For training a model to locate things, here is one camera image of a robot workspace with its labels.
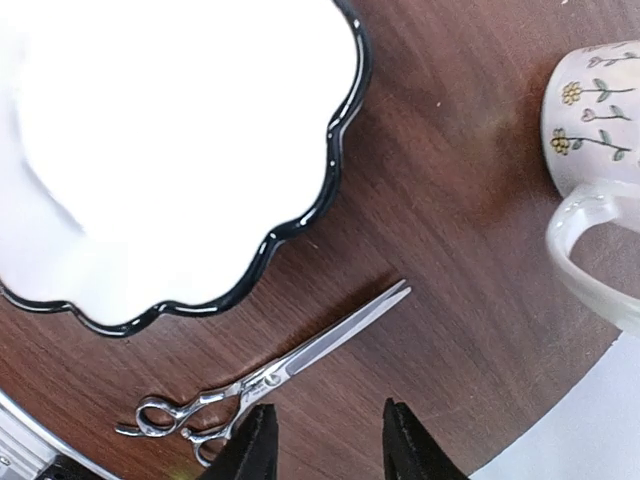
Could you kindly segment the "silver scissors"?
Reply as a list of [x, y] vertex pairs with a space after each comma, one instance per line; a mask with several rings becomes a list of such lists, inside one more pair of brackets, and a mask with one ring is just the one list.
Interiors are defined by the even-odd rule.
[[[205, 454], [207, 444], [231, 440], [240, 421], [251, 407], [365, 330], [411, 291], [412, 288], [405, 280], [397, 282], [373, 300], [289, 352], [227, 385], [199, 392], [184, 405], [158, 396], [147, 396], [141, 399], [135, 410], [135, 423], [119, 424], [115, 431], [134, 438], [163, 438], [178, 432], [182, 438], [190, 442], [198, 463], [207, 468], [213, 463]], [[195, 431], [187, 426], [189, 420], [202, 409], [232, 397], [238, 399], [238, 407], [230, 419], [202, 431]]]

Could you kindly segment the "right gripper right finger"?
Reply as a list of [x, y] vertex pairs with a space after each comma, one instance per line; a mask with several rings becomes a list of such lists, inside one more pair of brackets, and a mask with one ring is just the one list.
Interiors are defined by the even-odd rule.
[[382, 447], [386, 480], [468, 480], [404, 402], [388, 398]]

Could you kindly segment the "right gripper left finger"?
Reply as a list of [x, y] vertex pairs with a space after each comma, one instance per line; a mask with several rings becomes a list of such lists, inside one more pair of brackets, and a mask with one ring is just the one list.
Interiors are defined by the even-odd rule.
[[198, 480], [273, 480], [278, 466], [278, 419], [273, 404], [251, 409]]

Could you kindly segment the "floral white mug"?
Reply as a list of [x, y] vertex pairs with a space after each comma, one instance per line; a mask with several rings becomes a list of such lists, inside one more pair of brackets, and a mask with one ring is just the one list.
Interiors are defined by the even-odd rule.
[[559, 279], [585, 306], [638, 335], [639, 301], [570, 258], [590, 228], [639, 229], [639, 43], [574, 50], [553, 70], [541, 105], [541, 143], [562, 197], [545, 241]]

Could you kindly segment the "white scalloped bowl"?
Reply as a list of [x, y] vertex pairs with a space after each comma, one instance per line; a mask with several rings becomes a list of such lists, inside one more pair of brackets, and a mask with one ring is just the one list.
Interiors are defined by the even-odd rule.
[[241, 302], [338, 192], [348, 1], [5, 1], [1, 293], [104, 336]]

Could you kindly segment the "front aluminium rail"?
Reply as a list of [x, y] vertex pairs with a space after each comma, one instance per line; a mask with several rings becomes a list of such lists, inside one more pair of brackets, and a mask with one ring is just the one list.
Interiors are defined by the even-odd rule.
[[102, 480], [118, 476], [51, 433], [1, 391], [1, 480]]

